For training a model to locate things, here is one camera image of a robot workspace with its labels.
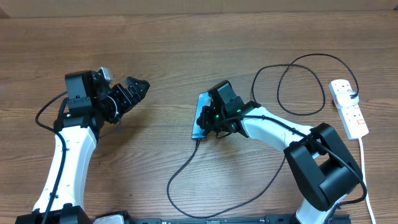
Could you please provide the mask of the Galaxy S24+ smartphone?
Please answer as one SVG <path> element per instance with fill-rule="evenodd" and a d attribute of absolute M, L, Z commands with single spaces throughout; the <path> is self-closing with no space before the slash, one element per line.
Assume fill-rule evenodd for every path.
<path fill-rule="evenodd" d="M 201 113 L 204 106 L 210 106 L 211 104 L 211 97 L 209 96 L 208 92 L 200 93 L 197 101 L 197 108 L 195 112 L 195 119 L 193 122 L 193 129 L 192 129 L 192 139 L 203 139 L 206 138 L 204 134 L 205 130 L 201 127 L 202 123 L 198 120 L 201 117 Z"/>

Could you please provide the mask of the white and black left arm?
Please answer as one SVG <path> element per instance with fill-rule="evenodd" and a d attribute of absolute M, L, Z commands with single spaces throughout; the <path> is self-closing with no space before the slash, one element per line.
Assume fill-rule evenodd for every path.
<path fill-rule="evenodd" d="M 105 122 L 119 124 L 141 102 L 150 84 L 126 77 L 125 85 L 111 85 L 106 67 L 65 75 L 66 91 L 53 127 L 55 151 L 45 187 L 33 211 L 16 223 L 91 223 L 84 211 L 84 192 L 91 156 Z"/>

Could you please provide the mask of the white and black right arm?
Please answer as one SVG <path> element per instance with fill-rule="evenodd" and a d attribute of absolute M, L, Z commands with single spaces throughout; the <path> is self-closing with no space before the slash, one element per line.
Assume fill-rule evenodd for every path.
<path fill-rule="evenodd" d="M 255 101 L 244 103 L 227 80 L 198 97 L 192 137 L 210 132 L 239 133 L 284 154 L 304 197 L 291 223 L 330 223 L 357 185 L 368 192 L 361 168 L 332 126 L 296 124 Z"/>

